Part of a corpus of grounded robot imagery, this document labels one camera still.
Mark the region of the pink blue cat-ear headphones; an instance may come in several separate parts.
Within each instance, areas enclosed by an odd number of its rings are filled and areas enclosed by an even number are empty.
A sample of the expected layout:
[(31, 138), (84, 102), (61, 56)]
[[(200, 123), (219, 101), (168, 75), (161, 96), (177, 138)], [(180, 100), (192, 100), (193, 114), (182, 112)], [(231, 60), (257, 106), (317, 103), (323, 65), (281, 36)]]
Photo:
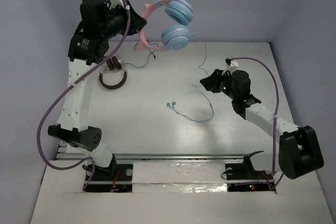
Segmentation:
[(136, 51), (154, 50), (168, 51), (185, 48), (192, 36), (187, 25), (193, 20), (193, 8), (186, 0), (157, 0), (151, 4), (145, 4), (142, 18), (148, 20), (150, 15), (157, 9), (164, 7), (165, 13), (176, 24), (161, 32), (161, 46), (152, 46), (146, 40), (145, 29), (139, 31), (139, 41), (135, 46)]

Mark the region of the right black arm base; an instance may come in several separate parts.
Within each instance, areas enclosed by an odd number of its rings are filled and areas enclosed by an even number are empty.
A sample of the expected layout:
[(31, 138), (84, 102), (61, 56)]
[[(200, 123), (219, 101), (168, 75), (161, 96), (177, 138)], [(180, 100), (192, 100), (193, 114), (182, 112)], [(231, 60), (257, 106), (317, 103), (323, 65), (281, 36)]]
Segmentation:
[(221, 178), (227, 181), (228, 192), (275, 191), (274, 179), (265, 170), (255, 170), (250, 158), (263, 151), (256, 151), (243, 157), (241, 163), (225, 164)]

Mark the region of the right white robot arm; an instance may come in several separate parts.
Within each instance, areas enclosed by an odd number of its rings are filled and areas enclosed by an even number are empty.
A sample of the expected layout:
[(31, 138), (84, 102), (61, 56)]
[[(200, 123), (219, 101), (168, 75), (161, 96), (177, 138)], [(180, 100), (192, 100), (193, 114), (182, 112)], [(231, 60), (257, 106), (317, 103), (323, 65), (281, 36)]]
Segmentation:
[(249, 74), (216, 69), (200, 84), (212, 93), (224, 93), (234, 111), (275, 138), (279, 145), (278, 166), (289, 179), (296, 179), (324, 166), (317, 134), (310, 126), (297, 126), (267, 109), (250, 91)]

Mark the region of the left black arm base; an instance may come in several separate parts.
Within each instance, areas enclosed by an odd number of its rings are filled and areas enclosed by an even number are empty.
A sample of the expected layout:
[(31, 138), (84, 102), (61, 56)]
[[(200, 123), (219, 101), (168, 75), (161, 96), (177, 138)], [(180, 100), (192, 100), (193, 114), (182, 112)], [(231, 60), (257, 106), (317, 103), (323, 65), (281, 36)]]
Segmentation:
[(113, 157), (109, 167), (82, 165), (86, 171), (83, 190), (88, 193), (131, 193), (133, 164), (118, 164)]

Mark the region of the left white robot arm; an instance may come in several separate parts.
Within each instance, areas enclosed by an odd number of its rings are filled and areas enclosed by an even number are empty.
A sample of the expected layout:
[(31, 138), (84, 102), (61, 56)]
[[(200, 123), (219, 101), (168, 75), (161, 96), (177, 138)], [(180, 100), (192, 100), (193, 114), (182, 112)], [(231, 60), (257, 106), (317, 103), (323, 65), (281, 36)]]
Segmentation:
[(102, 144), (102, 130), (89, 125), (89, 104), (101, 62), (109, 50), (108, 40), (117, 35), (137, 34), (146, 20), (126, 0), (112, 7), (110, 0), (82, 0), (81, 22), (68, 51), (68, 93), (60, 117), (48, 127), (48, 135), (82, 149), (99, 167), (105, 179), (116, 175), (114, 155)]

